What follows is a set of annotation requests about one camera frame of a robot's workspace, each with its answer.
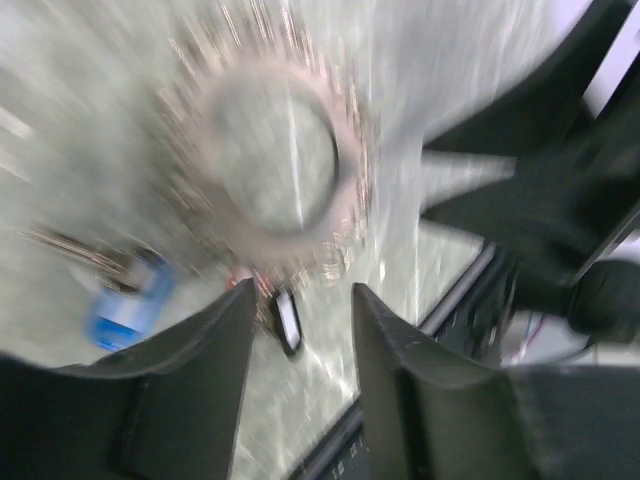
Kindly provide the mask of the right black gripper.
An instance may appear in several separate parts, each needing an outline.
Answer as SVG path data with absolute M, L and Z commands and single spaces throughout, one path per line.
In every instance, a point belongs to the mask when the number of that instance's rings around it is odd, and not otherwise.
M 423 220 L 484 238 L 520 262 L 515 306 L 595 341 L 639 335 L 639 117 L 611 119 L 509 179 L 426 207 Z

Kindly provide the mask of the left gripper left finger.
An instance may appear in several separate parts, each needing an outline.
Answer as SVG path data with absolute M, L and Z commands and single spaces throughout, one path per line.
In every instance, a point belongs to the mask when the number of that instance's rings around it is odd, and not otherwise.
M 225 479 L 254 336 L 244 280 L 89 365 L 1 358 L 5 479 Z

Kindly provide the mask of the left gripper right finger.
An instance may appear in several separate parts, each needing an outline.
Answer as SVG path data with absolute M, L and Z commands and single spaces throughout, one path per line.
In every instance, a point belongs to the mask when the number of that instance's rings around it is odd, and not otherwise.
M 417 479 L 635 479 L 635 366 L 422 366 L 429 475 Z M 395 476 L 390 463 L 372 472 Z

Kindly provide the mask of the blue tag key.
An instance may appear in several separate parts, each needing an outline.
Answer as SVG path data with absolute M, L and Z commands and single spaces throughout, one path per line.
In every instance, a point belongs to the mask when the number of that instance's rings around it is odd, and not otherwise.
M 176 271 L 139 241 L 91 245 L 60 231 L 32 227 L 31 240 L 94 272 L 97 293 L 87 316 L 89 340 L 119 351 L 142 341 L 156 325 L 176 286 Z

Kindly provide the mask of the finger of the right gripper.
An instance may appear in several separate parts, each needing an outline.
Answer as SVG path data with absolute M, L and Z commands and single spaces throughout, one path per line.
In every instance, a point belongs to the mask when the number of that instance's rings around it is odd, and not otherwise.
M 576 142 L 611 151 L 639 147 L 639 101 L 600 116 L 584 94 L 632 12 L 629 1 L 594 1 L 549 56 L 493 102 L 423 143 L 424 151 L 524 157 Z

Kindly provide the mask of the black key fob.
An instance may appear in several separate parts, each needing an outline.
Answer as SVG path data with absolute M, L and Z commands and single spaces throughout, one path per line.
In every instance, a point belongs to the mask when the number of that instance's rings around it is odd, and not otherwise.
M 295 357 L 303 346 L 300 318 L 291 290 L 276 291 L 269 304 L 273 332 L 279 340 L 284 354 Z

